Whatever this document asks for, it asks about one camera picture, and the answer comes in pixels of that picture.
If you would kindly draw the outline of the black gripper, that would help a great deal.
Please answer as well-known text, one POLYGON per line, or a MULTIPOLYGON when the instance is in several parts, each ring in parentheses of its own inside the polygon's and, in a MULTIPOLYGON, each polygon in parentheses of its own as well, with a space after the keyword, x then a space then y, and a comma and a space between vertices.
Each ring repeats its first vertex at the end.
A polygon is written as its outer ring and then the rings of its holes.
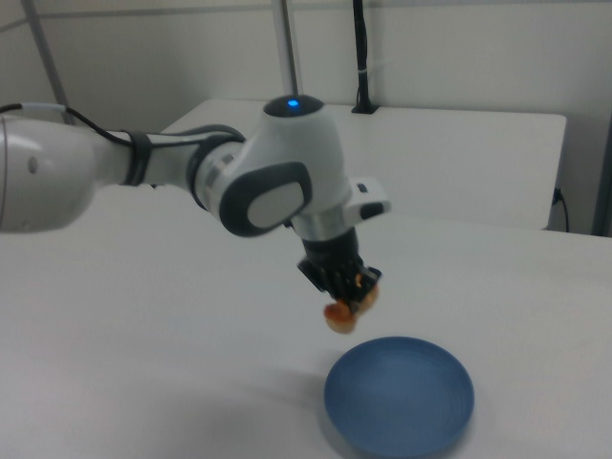
POLYGON ((302 241, 305 257, 297 264, 300 272, 321 292, 346 285, 346 304, 351 316, 367 312, 377 301, 382 272, 362 265, 358 236, 350 229, 325 241, 302 241))

